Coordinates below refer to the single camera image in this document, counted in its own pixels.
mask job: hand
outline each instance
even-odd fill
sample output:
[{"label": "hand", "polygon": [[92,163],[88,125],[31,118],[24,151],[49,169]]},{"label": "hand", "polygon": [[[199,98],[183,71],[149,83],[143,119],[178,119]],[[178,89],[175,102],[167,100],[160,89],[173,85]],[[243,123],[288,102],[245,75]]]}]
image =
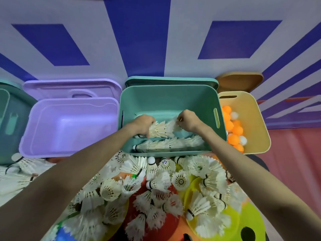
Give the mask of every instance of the hand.
[{"label": "hand", "polygon": [[148,115],[141,115],[136,117],[133,121],[128,123],[133,129],[133,136],[136,134],[146,135],[149,138],[149,127],[155,122],[155,118]]},{"label": "hand", "polygon": [[190,110],[182,111],[177,117],[177,124],[187,132],[193,132],[198,134],[199,129],[206,124],[203,123],[195,112]]}]

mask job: teal storage bin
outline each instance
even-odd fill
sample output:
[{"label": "teal storage bin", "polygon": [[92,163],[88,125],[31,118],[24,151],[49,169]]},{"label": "teal storage bin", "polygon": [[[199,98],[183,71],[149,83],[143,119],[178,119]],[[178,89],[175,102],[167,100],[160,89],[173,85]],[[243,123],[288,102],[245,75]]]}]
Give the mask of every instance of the teal storage bin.
[{"label": "teal storage bin", "polygon": [[[147,114],[156,121],[169,121],[183,110],[194,111],[221,138],[227,139],[222,110],[216,89],[218,82],[212,78],[172,78],[172,77],[129,77],[127,88],[120,97],[119,129],[136,117]],[[184,132],[179,137],[188,137]],[[141,144],[146,138],[131,138],[122,150],[134,156],[172,157],[197,155],[211,151],[206,145],[204,151],[137,153],[133,145]]]},{"label": "teal storage bin", "polygon": [[0,81],[0,165],[12,164],[27,126],[29,113],[37,102],[19,88]]}]

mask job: red floor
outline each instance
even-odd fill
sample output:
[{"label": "red floor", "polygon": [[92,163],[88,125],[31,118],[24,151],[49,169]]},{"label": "red floor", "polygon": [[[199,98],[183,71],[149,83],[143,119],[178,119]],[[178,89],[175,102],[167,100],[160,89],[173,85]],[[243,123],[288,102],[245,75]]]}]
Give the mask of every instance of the red floor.
[{"label": "red floor", "polygon": [[269,134],[271,148],[258,156],[321,217],[321,128],[273,129]]}]

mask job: orange ping pong ball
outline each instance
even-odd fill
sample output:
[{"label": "orange ping pong ball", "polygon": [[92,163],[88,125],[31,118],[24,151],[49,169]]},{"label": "orange ping pong ball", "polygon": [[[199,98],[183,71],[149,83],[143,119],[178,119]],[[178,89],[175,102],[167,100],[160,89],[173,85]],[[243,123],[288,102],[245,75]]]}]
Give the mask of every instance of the orange ping pong ball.
[{"label": "orange ping pong ball", "polygon": [[237,135],[235,135],[235,134],[231,134],[231,135],[229,135],[229,137],[227,138],[227,142],[228,142],[229,144],[235,146],[235,145],[239,144],[240,138],[239,138]]},{"label": "orange ping pong ball", "polygon": [[243,134],[243,128],[241,126],[235,126],[233,129],[232,129],[232,133],[237,135],[237,136],[240,136]]},{"label": "orange ping pong ball", "polygon": [[235,146],[233,146],[234,148],[236,148],[238,151],[244,153],[244,147],[240,144],[237,144]]},{"label": "orange ping pong ball", "polygon": [[223,118],[224,118],[224,122],[231,120],[231,116],[225,111],[223,111]]},{"label": "orange ping pong ball", "polygon": [[240,120],[233,120],[232,122],[233,122],[234,126],[241,126]]},{"label": "orange ping pong ball", "polygon": [[232,131],[233,127],[234,127],[234,124],[231,121],[225,122],[225,128],[227,131]]},{"label": "orange ping pong ball", "polygon": [[222,110],[228,114],[232,112],[232,108],[230,106],[223,106]]}]

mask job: person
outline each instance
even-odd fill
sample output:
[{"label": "person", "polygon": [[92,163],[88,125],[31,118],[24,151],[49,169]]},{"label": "person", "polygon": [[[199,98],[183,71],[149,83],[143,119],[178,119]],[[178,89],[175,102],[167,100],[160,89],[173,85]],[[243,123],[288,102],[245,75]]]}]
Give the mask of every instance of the person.
[{"label": "person", "polygon": [[[110,136],[73,154],[38,176],[0,207],[1,240],[40,240],[78,191],[136,134],[147,135],[155,119],[142,115]],[[282,238],[320,240],[321,220],[283,183],[221,139],[194,112],[178,125],[200,135]]]}]

